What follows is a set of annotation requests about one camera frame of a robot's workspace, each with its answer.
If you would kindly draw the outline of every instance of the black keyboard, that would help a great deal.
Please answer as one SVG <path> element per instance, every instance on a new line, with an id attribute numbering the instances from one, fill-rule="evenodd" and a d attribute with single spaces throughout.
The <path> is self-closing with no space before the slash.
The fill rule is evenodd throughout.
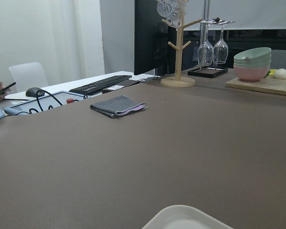
<path id="1" fill-rule="evenodd" d="M 110 87 L 124 80 L 128 80 L 129 78 L 131 78 L 131 75 L 115 75 L 107 79 L 99 80 L 90 84 L 73 88 L 69 90 L 69 92 L 74 92 L 78 94 L 95 94 L 104 88 Z"/>

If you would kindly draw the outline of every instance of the black mouse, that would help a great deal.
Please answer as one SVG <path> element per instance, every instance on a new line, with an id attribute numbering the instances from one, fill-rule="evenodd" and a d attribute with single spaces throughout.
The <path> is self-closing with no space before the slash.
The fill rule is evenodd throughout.
<path id="1" fill-rule="evenodd" d="M 31 87 L 25 92 L 25 95 L 28 97 L 37 97 L 36 93 L 38 90 L 42 90 L 42 89 L 39 87 Z M 40 96 L 44 96 L 44 92 L 38 92 L 38 97 Z"/>

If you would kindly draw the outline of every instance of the towel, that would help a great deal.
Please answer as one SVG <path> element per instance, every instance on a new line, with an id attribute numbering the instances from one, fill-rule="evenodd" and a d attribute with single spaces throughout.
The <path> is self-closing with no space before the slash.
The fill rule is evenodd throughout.
<path id="1" fill-rule="evenodd" d="M 138 103 L 126 95 L 90 105 L 90 108 L 110 118 L 117 118 L 137 111 L 145 110 L 145 103 Z"/>

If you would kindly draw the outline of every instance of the stack of bowls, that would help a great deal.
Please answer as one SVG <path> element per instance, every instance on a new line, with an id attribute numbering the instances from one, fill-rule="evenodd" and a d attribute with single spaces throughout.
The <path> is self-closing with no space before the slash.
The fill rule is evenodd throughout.
<path id="1" fill-rule="evenodd" d="M 242 81 L 259 81 L 269 72 L 270 63 L 270 48 L 250 49 L 234 56 L 234 72 Z"/>

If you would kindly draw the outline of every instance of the white label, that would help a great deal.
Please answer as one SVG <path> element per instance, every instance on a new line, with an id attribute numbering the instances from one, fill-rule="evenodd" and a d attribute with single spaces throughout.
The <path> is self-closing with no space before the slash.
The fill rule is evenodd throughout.
<path id="1" fill-rule="evenodd" d="M 122 87 L 124 87 L 124 86 L 122 86 L 122 85 L 115 85 L 115 86 L 112 86 L 112 87 L 108 87 L 107 89 L 108 90 L 118 90 L 118 89 L 120 89 Z"/>

